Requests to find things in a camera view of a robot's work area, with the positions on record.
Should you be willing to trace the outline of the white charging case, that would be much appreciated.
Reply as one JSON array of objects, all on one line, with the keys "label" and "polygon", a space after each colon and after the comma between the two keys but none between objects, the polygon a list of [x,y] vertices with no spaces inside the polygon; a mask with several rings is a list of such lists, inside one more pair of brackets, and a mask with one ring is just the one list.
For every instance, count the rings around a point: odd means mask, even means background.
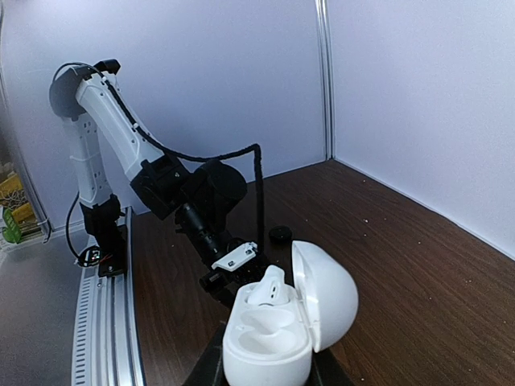
[{"label": "white charging case", "polygon": [[312,356],[341,340],[354,323],[358,289],[340,263],[318,245],[295,240],[291,264],[287,304],[248,304],[258,282],[237,291],[222,342],[229,384],[304,385]]}]

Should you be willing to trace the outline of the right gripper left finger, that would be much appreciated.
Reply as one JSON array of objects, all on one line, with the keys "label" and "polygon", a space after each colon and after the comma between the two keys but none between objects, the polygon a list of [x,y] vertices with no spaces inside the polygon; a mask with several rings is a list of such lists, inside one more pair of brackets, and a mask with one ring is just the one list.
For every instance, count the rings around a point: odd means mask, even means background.
[{"label": "right gripper left finger", "polygon": [[223,369],[223,337],[225,323],[221,322],[196,365],[184,381],[184,386],[221,386],[225,385]]}]

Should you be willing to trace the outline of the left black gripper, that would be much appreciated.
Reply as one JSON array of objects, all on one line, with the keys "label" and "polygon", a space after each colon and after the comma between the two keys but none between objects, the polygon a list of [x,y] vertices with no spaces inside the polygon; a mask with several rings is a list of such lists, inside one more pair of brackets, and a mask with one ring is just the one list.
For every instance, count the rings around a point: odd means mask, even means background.
[{"label": "left black gripper", "polygon": [[232,308],[237,291],[244,285],[260,281],[267,263],[250,261],[234,272],[211,269],[199,279],[202,289],[222,306]]}]

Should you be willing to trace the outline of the white earbud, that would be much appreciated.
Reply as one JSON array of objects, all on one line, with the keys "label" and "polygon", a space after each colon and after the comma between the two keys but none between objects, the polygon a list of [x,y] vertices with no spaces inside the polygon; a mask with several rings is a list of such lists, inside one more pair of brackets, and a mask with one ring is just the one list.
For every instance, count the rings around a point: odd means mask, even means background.
[{"label": "white earbud", "polygon": [[251,290],[247,303],[252,306],[282,306],[289,301],[285,273],[276,265],[270,265],[257,285]]}]

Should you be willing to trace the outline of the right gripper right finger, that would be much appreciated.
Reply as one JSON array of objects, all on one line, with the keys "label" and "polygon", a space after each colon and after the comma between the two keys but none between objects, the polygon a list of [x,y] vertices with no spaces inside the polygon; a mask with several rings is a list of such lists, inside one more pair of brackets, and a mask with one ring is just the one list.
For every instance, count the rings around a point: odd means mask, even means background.
[{"label": "right gripper right finger", "polygon": [[353,386],[336,357],[329,349],[315,353],[312,357],[310,386]]}]

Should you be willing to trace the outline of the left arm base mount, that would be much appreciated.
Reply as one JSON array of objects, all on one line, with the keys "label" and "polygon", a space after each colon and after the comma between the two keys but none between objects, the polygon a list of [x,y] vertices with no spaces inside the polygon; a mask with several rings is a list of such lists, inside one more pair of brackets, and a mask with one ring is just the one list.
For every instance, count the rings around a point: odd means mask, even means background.
[{"label": "left arm base mount", "polygon": [[118,219],[123,216],[118,197],[111,193],[102,204],[91,208],[80,205],[84,216],[86,232],[93,236],[101,250],[99,277],[114,277],[126,272],[127,266],[127,228],[119,227]]}]

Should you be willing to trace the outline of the black round charging case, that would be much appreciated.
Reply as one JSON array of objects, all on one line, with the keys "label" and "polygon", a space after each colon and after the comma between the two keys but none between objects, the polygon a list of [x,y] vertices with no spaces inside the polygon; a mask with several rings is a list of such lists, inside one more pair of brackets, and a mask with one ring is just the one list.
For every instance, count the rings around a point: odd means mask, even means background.
[{"label": "black round charging case", "polygon": [[284,244],[290,242],[293,233],[291,229],[285,225],[279,225],[269,230],[269,238],[273,244]]}]

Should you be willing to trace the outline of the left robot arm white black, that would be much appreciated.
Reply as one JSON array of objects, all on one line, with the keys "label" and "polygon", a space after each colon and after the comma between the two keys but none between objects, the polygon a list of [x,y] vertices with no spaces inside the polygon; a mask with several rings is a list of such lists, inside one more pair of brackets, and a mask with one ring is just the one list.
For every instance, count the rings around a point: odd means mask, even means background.
[{"label": "left robot arm white black", "polygon": [[[120,64],[69,62],[54,73],[49,88],[53,113],[68,135],[70,159],[78,180],[73,206],[81,210],[86,232],[95,245],[75,253],[83,268],[95,267],[102,277],[128,269],[129,236],[118,223],[122,206],[105,175],[99,141],[104,138],[120,162],[130,187],[157,218],[175,219],[200,255],[208,272],[200,279],[206,293],[226,307],[240,287],[258,281],[268,265],[265,255],[265,198],[262,151],[253,144],[211,158],[196,158],[158,141],[124,101],[117,82]],[[256,195],[254,241],[233,236],[228,214],[244,199],[247,183],[229,160],[253,155]]]}]

